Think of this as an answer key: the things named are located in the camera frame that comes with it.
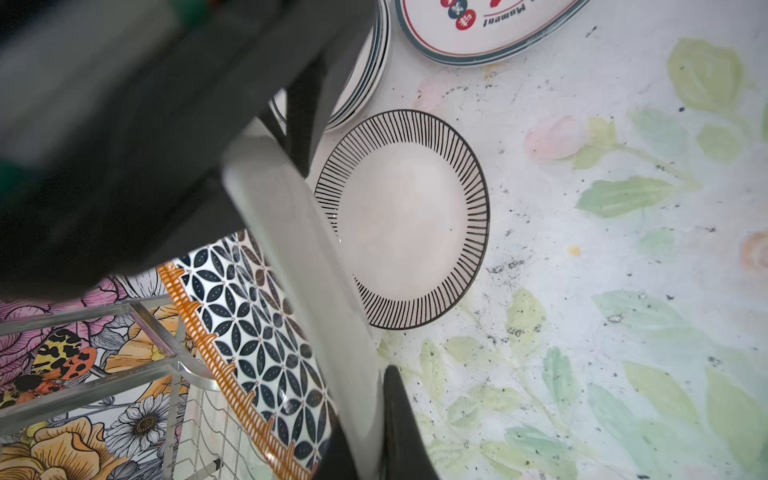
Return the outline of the black striped rim plate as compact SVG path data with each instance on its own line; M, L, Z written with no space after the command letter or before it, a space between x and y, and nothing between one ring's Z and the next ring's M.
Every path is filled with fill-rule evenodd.
M362 121L331 151L314 196L374 327L435 321L480 270L491 219L485 175L435 115L396 109Z

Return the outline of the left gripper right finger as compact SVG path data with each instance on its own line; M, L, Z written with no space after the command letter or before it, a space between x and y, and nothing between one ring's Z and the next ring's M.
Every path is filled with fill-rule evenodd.
M438 480L395 365L384 372L384 479Z

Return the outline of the chrome wire dish rack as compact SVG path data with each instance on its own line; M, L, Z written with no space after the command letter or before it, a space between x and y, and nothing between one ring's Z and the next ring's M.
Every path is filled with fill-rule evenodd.
M1 308L5 479L269 479L162 296Z

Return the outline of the plain white plate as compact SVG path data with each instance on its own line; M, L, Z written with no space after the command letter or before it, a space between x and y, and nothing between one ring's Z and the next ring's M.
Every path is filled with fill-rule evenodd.
M398 22L426 58L457 67L507 59L554 33L587 0L398 0Z

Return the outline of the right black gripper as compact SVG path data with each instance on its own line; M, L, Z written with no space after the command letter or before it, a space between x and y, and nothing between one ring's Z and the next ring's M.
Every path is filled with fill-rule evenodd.
M224 152L261 121L302 175L374 1L5 1L1 296L69 300L243 225Z

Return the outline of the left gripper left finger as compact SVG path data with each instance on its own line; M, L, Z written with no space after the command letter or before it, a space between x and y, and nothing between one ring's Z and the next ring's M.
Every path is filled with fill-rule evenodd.
M347 439L339 421L332 423L330 439L321 455L313 480L358 480Z

